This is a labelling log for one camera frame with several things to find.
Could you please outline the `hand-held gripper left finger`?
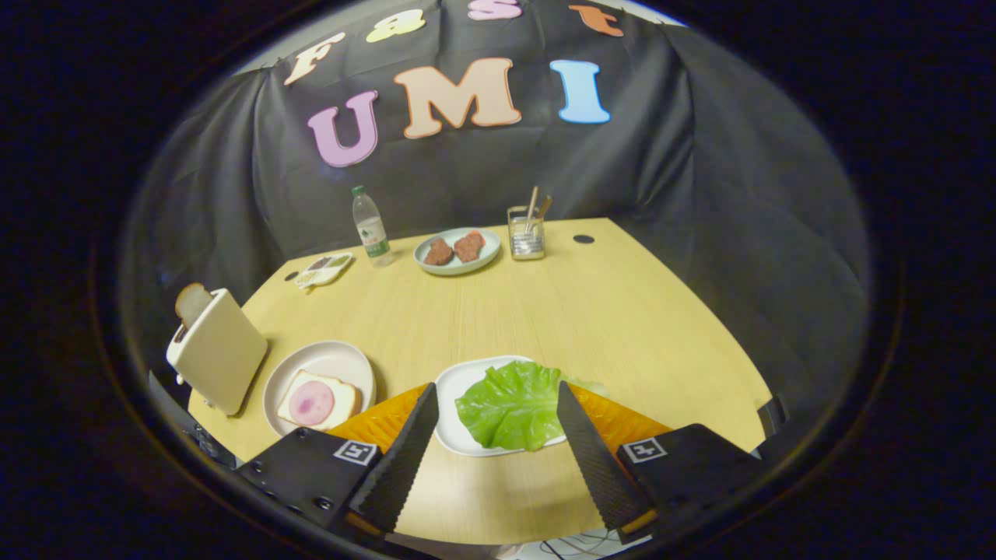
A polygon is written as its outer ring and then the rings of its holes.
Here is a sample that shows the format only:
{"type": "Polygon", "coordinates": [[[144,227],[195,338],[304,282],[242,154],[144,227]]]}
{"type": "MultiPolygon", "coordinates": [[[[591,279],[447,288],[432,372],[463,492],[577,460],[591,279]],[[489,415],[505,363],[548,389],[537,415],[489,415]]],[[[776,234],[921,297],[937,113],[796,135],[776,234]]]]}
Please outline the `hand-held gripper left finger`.
{"type": "Polygon", "coordinates": [[[237,469],[290,513],[344,537],[395,531],[439,418],[424,383],[321,432],[292,430],[237,469]]]}

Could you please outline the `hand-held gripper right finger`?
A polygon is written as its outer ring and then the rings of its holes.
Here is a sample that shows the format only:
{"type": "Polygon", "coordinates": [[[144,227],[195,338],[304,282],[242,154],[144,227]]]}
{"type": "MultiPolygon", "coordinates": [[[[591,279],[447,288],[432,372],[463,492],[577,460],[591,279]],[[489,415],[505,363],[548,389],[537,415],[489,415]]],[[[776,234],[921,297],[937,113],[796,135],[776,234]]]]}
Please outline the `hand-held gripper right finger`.
{"type": "Polygon", "coordinates": [[[572,383],[559,385],[557,415],[602,523],[625,544],[694,531],[764,471],[701,423],[666,428],[572,383]]]}

